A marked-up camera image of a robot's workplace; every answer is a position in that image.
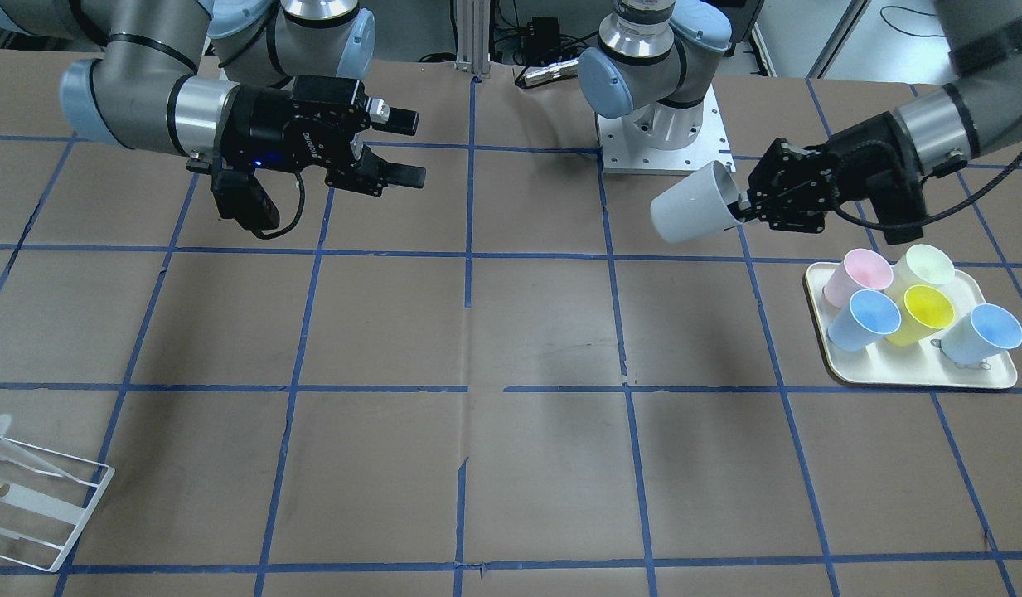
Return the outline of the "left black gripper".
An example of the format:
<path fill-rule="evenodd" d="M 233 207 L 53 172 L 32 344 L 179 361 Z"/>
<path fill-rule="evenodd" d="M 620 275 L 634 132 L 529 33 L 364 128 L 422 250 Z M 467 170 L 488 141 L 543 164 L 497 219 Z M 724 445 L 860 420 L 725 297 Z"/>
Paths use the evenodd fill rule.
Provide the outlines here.
<path fill-rule="evenodd" d="M 890 245 L 923 238 L 925 204 L 911 140 L 890 112 L 874 116 L 799 148 L 773 140 L 748 177 L 747 200 L 726 206 L 740 226 L 818 234 L 825 216 L 846 201 L 868 200 Z"/>

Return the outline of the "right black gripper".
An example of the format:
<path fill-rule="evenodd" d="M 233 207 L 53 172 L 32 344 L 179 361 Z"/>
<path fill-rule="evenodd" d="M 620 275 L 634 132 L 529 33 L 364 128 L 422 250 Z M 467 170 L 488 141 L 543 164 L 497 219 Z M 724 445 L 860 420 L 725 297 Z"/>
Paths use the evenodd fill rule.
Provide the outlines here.
<path fill-rule="evenodd" d="M 375 155 L 361 135 L 415 136 L 419 113 L 371 97 L 363 80 L 300 75 L 291 90 L 231 87 L 218 128 L 210 177 L 220 170 L 301 173 L 324 167 L 330 187 L 379 196 L 388 187 L 423 189 L 424 167 Z"/>

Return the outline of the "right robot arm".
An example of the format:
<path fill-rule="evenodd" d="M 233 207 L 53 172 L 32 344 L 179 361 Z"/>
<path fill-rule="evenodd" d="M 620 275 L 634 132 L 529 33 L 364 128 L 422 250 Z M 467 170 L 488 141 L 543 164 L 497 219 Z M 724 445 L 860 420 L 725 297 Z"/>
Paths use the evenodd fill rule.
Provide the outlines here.
<path fill-rule="evenodd" d="M 257 170 L 306 167 L 371 196 L 426 181 L 362 138 L 411 136 L 419 114 L 367 94 L 375 19 L 356 1 L 0 1 L 0 29 L 101 46 L 62 76 L 71 127 L 187 158 L 216 192 L 259 199 Z"/>

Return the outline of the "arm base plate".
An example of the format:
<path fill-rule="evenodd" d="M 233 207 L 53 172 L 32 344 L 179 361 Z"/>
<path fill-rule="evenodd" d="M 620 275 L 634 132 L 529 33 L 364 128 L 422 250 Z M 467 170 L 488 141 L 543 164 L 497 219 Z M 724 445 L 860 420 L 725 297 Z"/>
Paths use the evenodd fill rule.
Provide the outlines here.
<path fill-rule="evenodd" d="M 598 114 L 595 125 L 606 173 L 690 175 L 712 162 L 737 171 L 713 86 L 688 109 L 655 103 L 617 119 Z"/>

